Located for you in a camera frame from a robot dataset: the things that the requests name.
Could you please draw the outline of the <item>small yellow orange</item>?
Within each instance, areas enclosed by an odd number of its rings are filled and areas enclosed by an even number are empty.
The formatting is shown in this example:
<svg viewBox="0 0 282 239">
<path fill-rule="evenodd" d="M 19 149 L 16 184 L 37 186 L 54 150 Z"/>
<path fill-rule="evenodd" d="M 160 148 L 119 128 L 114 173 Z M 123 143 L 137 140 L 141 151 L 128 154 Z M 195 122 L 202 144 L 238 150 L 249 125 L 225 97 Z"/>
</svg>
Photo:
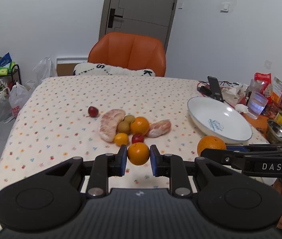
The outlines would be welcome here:
<svg viewBox="0 0 282 239">
<path fill-rule="evenodd" d="M 118 133 L 114 137 L 114 143 L 117 146 L 128 145 L 129 144 L 129 136 L 126 133 Z"/>
</svg>

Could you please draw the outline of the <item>small peeled pomelo segment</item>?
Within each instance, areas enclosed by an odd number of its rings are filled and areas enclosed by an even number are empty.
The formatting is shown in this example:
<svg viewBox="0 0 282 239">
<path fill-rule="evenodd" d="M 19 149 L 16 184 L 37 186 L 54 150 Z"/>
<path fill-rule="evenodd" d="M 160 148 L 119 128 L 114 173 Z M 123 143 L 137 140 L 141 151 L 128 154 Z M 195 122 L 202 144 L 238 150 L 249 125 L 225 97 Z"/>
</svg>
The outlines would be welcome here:
<svg viewBox="0 0 282 239">
<path fill-rule="evenodd" d="M 161 135 L 168 133 L 171 129 L 170 120 L 161 120 L 156 123 L 152 123 L 149 127 L 149 131 L 146 133 L 146 136 L 149 138 L 156 138 Z"/>
</svg>

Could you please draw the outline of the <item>small red fruit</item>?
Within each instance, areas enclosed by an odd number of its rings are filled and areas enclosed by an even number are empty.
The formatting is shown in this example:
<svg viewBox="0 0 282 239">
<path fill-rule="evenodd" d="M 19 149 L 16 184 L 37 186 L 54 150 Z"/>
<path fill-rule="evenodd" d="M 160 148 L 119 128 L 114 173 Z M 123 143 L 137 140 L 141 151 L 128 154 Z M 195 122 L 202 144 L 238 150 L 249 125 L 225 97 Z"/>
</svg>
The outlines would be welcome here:
<svg viewBox="0 0 282 239">
<path fill-rule="evenodd" d="M 132 143 L 143 143 L 145 140 L 144 136 L 142 134 L 134 134 L 132 136 Z"/>
</svg>

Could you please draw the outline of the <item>green kiwi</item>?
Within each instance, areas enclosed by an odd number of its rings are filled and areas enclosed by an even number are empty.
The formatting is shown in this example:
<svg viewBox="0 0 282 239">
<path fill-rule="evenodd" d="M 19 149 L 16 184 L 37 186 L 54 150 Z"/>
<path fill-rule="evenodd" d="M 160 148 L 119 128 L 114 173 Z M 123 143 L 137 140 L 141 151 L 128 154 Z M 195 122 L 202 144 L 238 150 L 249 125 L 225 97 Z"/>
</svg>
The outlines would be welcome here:
<svg viewBox="0 0 282 239">
<path fill-rule="evenodd" d="M 128 121 L 121 121 L 117 126 L 117 133 L 130 134 L 130 123 Z"/>
<path fill-rule="evenodd" d="M 127 123 L 131 123 L 133 120 L 135 119 L 135 116 L 133 115 L 126 115 L 123 119 L 123 121 L 127 122 Z"/>
</svg>

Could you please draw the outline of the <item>large orange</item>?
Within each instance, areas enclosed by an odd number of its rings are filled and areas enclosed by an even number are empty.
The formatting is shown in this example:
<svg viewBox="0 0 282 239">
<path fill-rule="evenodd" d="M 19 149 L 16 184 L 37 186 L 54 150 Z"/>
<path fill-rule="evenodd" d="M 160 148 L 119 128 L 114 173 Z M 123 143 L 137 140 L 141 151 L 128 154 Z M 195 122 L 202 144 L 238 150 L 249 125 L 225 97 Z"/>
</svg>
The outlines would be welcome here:
<svg viewBox="0 0 282 239">
<path fill-rule="evenodd" d="M 197 154 L 200 157 L 204 149 L 220 149 L 226 150 L 225 142 L 216 136 L 205 136 L 200 139 L 197 145 Z"/>
</svg>

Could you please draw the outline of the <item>large peeled pomelo segment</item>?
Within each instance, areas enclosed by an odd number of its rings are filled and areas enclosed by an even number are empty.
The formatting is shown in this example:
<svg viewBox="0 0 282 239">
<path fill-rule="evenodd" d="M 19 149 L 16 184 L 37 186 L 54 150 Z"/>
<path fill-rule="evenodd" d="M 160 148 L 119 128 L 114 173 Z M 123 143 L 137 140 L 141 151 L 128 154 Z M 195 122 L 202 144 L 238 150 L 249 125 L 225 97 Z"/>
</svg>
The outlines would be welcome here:
<svg viewBox="0 0 282 239">
<path fill-rule="evenodd" d="M 106 142 L 113 142 L 117 133 L 117 126 L 123 120 L 126 112 L 122 109 L 112 109 L 100 118 L 99 135 Z"/>
</svg>

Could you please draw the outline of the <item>big orange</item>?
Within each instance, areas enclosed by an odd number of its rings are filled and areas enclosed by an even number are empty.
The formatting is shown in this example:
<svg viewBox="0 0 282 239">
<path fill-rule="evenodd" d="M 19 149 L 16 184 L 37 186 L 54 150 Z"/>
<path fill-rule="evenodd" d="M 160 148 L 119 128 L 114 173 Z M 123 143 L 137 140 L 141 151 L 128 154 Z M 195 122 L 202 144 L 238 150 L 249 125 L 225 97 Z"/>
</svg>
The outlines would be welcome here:
<svg viewBox="0 0 282 239">
<path fill-rule="evenodd" d="M 130 130 L 133 135 L 145 135 L 149 131 L 150 124 L 144 117 L 136 117 L 130 124 Z"/>
</svg>

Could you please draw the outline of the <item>dark red fruit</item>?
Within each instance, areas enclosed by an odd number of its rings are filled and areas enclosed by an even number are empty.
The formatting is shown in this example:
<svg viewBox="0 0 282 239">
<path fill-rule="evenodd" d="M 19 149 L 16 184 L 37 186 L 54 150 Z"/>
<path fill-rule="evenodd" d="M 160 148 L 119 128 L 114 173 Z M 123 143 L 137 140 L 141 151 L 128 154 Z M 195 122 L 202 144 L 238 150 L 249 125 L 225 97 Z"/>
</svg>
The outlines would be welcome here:
<svg viewBox="0 0 282 239">
<path fill-rule="evenodd" d="M 95 118 L 99 115 L 99 110 L 94 106 L 90 106 L 87 111 L 89 117 Z"/>
</svg>

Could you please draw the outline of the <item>white plate blue rim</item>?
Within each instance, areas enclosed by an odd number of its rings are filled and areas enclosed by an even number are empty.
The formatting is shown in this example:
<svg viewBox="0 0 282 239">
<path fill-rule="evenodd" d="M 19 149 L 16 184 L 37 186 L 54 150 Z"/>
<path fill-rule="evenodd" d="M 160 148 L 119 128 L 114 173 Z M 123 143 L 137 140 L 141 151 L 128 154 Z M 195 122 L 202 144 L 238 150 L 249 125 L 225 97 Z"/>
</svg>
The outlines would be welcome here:
<svg viewBox="0 0 282 239">
<path fill-rule="evenodd" d="M 226 144 L 249 141 L 253 132 L 245 118 L 229 105 L 207 97 L 192 97 L 187 109 L 193 123 L 205 134 L 217 136 Z"/>
</svg>

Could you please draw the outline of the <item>steel bowl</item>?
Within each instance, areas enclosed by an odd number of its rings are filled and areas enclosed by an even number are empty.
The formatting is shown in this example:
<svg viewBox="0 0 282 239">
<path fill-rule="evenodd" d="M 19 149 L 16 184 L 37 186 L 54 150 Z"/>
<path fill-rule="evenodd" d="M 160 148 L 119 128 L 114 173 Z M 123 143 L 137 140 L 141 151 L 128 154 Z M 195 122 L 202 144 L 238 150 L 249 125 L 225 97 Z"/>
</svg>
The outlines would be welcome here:
<svg viewBox="0 0 282 239">
<path fill-rule="evenodd" d="M 266 139 L 271 144 L 282 144 L 282 126 L 273 120 L 267 121 Z"/>
</svg>

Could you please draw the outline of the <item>dotted white tablecloth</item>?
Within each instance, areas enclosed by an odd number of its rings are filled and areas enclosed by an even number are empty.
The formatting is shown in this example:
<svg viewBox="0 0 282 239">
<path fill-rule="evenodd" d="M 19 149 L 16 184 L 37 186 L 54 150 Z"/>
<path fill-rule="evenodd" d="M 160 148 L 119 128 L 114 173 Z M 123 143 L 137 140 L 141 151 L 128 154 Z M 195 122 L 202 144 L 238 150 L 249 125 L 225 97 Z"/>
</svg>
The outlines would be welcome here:
<svg viewBox="0 0 282 239">
<path fill-rule="evenodd" d="M 123 109 L 150 123 L 168 119 L 171 130 L 145 144 L 186 161 L 197 156 L 203 133 L 187 102 L 198 96 L 197 81 L 162 77 L 65 76 L 47 78 L 20 111 L 0 158 L 0 190 L 72 157 L 94 160 L 117 153 L 99 136 L 99 119 L 88 115 Z"/>
</svg>

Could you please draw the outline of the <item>orange snack packet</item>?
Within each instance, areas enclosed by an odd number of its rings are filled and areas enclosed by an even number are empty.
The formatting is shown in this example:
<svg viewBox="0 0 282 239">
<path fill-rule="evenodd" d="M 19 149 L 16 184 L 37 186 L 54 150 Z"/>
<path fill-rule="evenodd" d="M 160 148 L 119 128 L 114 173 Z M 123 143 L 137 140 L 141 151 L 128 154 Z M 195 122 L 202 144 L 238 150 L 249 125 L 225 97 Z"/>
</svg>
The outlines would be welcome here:
<svg viewBox="0 0 282 239">
<path fill-rule="evenodd" d="M 282 108 L 282 81 L 274 77 L 272 81 L 272 94 L 271 100 Z"/>
</svg>

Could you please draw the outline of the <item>white plastic bag red print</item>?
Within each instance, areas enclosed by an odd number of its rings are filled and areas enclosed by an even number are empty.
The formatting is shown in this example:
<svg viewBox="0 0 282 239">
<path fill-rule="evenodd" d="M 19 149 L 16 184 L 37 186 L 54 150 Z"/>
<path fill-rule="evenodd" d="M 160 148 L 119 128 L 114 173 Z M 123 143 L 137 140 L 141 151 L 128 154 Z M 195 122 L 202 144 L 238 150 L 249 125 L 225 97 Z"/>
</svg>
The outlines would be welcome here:
<svg viewBox="0 0 282 239">
<path fill-rule="evenodd" d="M 30 90 L 16 82 L 9 92 L 9 103 L 12 108 L 12 116 L 17 117 L 20 110 L 30 97 Z"/>
</svg>

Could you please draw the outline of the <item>orange leather chair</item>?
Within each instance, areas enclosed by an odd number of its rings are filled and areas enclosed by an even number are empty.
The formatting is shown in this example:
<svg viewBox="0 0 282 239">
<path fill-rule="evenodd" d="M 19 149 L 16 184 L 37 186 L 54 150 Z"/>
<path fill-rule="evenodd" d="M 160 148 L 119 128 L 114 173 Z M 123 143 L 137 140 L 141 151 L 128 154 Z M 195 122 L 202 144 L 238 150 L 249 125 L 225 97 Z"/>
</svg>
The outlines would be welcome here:
<svg viewBox="0 0 282 239">
<path fill-rule="evenodd" d="M 103 63 L 129 70 L 151 69 L 158 77 L 166 73 L 166 54 L 157 38 L 130 33 L 104 35 L 88 54 L 89 63 Z"/>
</svg>

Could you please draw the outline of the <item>blue package on shelf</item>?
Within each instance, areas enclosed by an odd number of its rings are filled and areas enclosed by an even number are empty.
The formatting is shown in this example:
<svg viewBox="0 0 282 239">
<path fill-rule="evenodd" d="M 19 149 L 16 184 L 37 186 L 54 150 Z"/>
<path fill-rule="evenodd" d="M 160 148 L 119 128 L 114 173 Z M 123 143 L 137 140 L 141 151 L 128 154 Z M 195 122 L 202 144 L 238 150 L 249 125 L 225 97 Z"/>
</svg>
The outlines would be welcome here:
<svg viewBox="0 0 282 239">
<path fill-rule="evenodd" d="M 4 67 L 7 64 L 10 64 L 12 62 L 12 59 L 10 57 L 9 53 L 6 53 L 1 59 L 0 59 L 0 67 Z"/>
</svg>

